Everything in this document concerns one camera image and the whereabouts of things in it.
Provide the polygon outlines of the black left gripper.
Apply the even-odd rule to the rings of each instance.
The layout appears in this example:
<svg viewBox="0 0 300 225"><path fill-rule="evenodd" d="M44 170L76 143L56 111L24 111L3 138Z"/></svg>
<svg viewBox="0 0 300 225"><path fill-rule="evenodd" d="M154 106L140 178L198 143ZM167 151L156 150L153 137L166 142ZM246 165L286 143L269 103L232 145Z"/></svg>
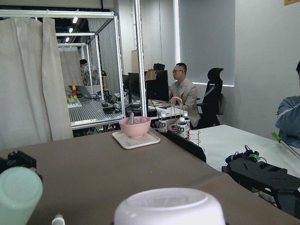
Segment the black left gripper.
<svg viewBox="0 0 300 225"><path fill-rule="evenodd" d="M0 173L12 167L26 167L34 171L41 180L43 176L37 173L37 161L26 153L16 150L7 155L7 158L0 158Z"/></svg>

